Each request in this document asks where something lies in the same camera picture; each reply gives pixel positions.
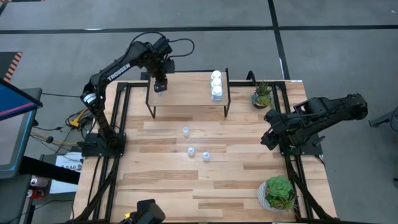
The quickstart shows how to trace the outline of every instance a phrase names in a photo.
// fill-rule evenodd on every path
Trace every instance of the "black floor stripe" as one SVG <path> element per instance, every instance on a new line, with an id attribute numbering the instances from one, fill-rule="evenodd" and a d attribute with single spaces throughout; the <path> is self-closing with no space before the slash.
<path id="1" fill-rule="evenodd" d="M 195 32 L 273 30 L 272 26 L 154 27 L 117 29 L 0 30 L 0 34 L 101 34 L 130 32 Z"/>
<path id="2" fill-rule="evenodd" d="M 4 2 L 4 3 L 1 4 L 1 6 L 0 6 L 0 16 L 1 16 L 2 12 L 4 11 L 4 9 L 6 8 L 7 4 L 8 4 L 8 2 Z"/>
<path id="3" fill-rule="evenodd" d="M 42 1 L 42 0 L 12 0 L 12 2 L 36 2 L 36 1 Z"/>
<path id="4" fill-rule="evenodd" d="M 285 56 L 284 45 L 282 43 L 282 37 L 280 36 L 278 19 L 276 17 L 276 11 L 273 0 L 268 0 L 269 11 L 271 13 L 272 25 L 274 27 L 275 41 L 278 49 L 280 66 L 282 67 L 282 75 L 285 80 L 290 80 L 289 69 L 287 68 L 287 61 Z"/>
<path id="5" fill-rule="evenodd" d="M 382 30 L 398 29 L 398 25 L 353 25 L 353 26 L 280 26 L 279 30 Z"/>

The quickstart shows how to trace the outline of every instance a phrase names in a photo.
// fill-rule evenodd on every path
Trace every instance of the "concrete floor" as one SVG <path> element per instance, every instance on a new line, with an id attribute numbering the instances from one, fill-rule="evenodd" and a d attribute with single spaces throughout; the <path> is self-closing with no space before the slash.
<path id="1" fill-rule="evenodd" d="M 372 0 L 278 0 L 280 26 L 355 26 L 398 24 L 398 2 Z M 186 26 L 271 26 L 264 0 L 46 0 L 7 5 L 0 30 L 92 29 Z M 224 69 L 231 78 L 253 70 L 258 79 L 282 79 L 273 31 L 165 32 L 169 39 L 189 37 L 195 52 L 176 59 L 178 70 Z M 24 53 L 12 83 L 19 88 L 79 95 L 90 75 L 122 55 L 137 33 L 7 34 L 0 52 Z M 281 31 L 291 79 L 303 80 L 308 97 L 339 98 L 361 93 L 368 119 L 397 105 L 398 30 Z M 141 40 L 153 41 L 155 35 Z M 176 43 L 177 52 L 187 50 Z M 122 79 L 139 79 L 136 68 Z M 76 98 L 43 96 L 38 110 L 41 127 L 63 124 L 83 108 Z M 66 132 L 51 134 L 63 139 Z M 326 171 L 338 216 L 343 220 L 396 223 L 398 137 L 388 125 L 370 128 L 367 120 L 340 123 L 322 134 Z M 71 133 L 68 141 L 80 141 Z M 51 154 L 30 141 L 26 154 Z M 54 203 L 35 212 L 33 223 L 64 222 L 70 203 Z"/>

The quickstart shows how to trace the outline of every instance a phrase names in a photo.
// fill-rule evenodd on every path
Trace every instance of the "plant pot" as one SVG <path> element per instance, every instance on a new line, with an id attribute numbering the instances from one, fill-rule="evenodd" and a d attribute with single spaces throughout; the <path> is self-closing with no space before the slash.
<path id="1" fill-rule="evenodd" d="M 267 182 L 265 181 L 260 185 L 259 190 L 257 191 L 257 198 L 259 200 L 260 205 L 266 210 L 271 212 L 286 212 L 287 210 L 285 209 L 277 209 L 271 207 L 271 205 L 266 199 L 266 190 L 267 190 Z"/>
<path id="2" fill-rule="evenodd" d="M 253 106 L 254 106 L 255 108 L 257 108 L 257 109 L 264 109 L 264 108 L 267 107 L 267 106 L 261 106 L 261 105 L 259 105 L 259 104 L 257 104 L 257 103 L 253 103 Z"/>

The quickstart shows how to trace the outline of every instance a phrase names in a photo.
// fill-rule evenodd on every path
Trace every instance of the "white pot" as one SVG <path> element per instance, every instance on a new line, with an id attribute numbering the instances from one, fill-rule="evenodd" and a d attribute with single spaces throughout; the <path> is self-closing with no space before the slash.
<path id="1" fill-rule="evenodd" d="M 265 181 L 262 183 L 259 187 L 259 190 L 257 191 L 257 198 L 259 199 L 260 205 L 265 208 L 268 211 L 272 212 L 286 212 L 285 209 L 277 209 L 277 208 L 272 208 L 269 202 L 266 199 L 266 188 L 267 188 L 267 182 Z"/>

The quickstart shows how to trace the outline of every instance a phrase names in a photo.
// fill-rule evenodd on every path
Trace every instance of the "succulent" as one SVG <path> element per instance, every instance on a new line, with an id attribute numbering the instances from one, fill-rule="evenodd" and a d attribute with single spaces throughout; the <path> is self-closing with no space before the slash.
<path id="1" fill-rule="evenodd" d="M 252 95 L 250 95 L 250 100 L 253 104 L 257 103 L 259 101 L 259 94 L 253 93 Z"/>
<path id="2" fill-rule="evenodd" d="M 266 199 L 277 209 L 291 210 L 294 207 L 294 191 L 292 184 L 280 175 L 267 180 Z"/>
<path id="3" fill-rule="evenodd" d="M 261 82 L 257 84 L 256 93 L 260 96 L 268 96 L 271 93 L 271 88 L 268 87 L 267 82 Z"/>
<path id="4" fill-rule="evenodd" d="M 271 100 L 268 96 L 259 96 L 257 103 L 261 106 L 268 106 L 271 103 Z"/>

